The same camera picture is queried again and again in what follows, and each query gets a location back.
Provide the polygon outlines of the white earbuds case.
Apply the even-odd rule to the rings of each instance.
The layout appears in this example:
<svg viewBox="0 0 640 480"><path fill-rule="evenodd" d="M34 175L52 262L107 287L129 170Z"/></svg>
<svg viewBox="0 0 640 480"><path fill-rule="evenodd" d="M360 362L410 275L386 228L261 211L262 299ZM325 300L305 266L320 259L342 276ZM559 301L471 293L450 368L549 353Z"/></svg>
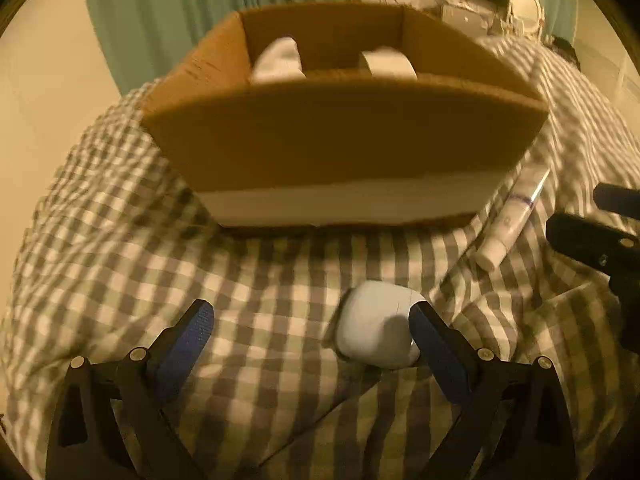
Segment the white earbuds case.
<svg viewBox="0 0 640 480"><path fill-rule="evenodd" d="M411 308L426 298L410 288L365 281L345 297L335 330L336 348L357 362L398 370L413 366L420 349L409 328Z"/></svg>

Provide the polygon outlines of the white cream tube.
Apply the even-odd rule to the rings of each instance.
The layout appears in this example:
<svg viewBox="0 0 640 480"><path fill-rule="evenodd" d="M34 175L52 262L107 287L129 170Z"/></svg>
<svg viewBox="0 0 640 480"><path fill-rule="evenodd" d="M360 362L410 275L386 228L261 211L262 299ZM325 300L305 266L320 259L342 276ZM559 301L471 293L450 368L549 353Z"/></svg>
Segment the white cream tube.
<svg viewBox="0 0 640 480"><path fill-rule="evenodd" d="M475 262L482 270L494 272L506 258L524 229L549 174L547 167L529 166L515 180L475 254Z"/></svg>

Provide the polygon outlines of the white tape roll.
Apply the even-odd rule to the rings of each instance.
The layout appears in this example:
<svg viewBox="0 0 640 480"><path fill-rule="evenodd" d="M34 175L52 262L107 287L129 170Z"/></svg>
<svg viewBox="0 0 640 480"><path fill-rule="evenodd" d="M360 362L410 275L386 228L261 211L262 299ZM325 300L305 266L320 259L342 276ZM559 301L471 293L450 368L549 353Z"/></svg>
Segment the white tape roll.
<svg viewBox="0 0 640 480"><path fill-rule="evenodd" d="M378 48L360 53L358 68L378 78L416 80L418 75L409 59L392 48Z"/></svg>

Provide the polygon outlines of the silver mini fridge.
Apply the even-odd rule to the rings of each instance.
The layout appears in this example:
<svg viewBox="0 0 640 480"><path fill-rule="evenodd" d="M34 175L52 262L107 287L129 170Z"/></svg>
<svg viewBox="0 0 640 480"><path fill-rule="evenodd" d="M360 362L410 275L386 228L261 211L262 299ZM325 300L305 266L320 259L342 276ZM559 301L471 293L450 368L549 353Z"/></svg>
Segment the silver mini fridge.
<svg viewBox="0 0 640 480"><path fill-rule="evenodd" d="M488 25L484 16L460 6L444 4L442 21L470 38L480 38L488 34Z"/></svg>

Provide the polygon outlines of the white folded sock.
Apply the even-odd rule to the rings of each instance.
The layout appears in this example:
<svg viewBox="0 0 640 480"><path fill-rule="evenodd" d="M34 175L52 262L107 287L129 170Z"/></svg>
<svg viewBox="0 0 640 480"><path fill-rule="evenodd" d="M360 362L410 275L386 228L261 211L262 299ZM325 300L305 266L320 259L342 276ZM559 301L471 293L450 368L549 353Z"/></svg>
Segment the white folded sock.
<svg viewBox="0 0 640 480"><path fill-rule="evenodd" d="M253 84L271 84L305 78L297 42L292 37L281 37L258 56L250 81Z"/></svg>

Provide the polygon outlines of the brown cardboard box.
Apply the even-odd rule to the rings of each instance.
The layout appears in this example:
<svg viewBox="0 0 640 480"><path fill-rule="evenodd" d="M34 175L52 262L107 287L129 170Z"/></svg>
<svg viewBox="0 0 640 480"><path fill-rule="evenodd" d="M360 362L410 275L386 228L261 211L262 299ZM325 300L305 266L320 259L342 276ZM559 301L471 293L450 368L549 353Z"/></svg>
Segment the brown cardboard box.
<svg viewBox="0 0 640 480"><path fill-rule="evenodd" d="M253 84L274 40L305 79ZM416 80L373 77L392 48ZM143 100L142 126L222 226L454 223L482 208L547 120L541 95L408 6L273 4L218 23Z"/></svg>

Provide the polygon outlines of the grey checkered bed cover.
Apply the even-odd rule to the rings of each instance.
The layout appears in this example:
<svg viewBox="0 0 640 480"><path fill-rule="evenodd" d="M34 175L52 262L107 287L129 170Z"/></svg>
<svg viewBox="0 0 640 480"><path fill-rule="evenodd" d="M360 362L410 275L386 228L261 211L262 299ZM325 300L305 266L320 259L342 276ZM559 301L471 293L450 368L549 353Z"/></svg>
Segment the grey checkered bed cover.
<svg viewBox="0 0 640 480"><path fill-rule="evenodd" d="M238 240L215 226L141 128L145 88L88 127L35 209L1 324L6 436L26 471L44 475L71 358L120 359L203 298L215 331L167 415L208 478L413 478L454 407L427 367L380 372L344 360L330 335L344 293L381 280L417 290L500 359L552 359L586 478L634 405L639 362L618 343L620 305L606 277L554 252L544 226L566 210L637 232L636 222L597 210L591 193L601 182L638 185L639 141L554 53L515 38L484 47L550 108L525 155L550 176L492 273L473 254L514 172L476 218L449 232Z"/></svg>

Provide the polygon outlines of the white oval mirror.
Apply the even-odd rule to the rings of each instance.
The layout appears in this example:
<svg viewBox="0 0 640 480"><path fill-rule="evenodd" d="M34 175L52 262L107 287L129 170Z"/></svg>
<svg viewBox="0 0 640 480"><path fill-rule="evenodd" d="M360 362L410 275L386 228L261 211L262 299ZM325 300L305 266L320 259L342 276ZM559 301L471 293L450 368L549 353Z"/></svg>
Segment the white oval mirror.
<svg viewBox="0 0 640 480"><path fill-rule="evenodd" d="M518 35L539 39L544 29L540 0L511 0L511 23Z"/></svg>

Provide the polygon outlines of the black bag on chair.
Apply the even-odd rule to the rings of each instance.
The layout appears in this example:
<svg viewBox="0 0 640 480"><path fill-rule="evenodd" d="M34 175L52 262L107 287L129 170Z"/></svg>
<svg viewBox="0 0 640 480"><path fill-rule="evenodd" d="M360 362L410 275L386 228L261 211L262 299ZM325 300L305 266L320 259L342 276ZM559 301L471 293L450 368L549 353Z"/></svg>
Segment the black bag on chair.
<svg viewBox="0 0 640 480"><path fill-rule="evenodd" d="M553 36L549 44L549 48L561 58L564 58L567 63L575 66L578 70L582 69L575 48L566 39Z"/></svg>

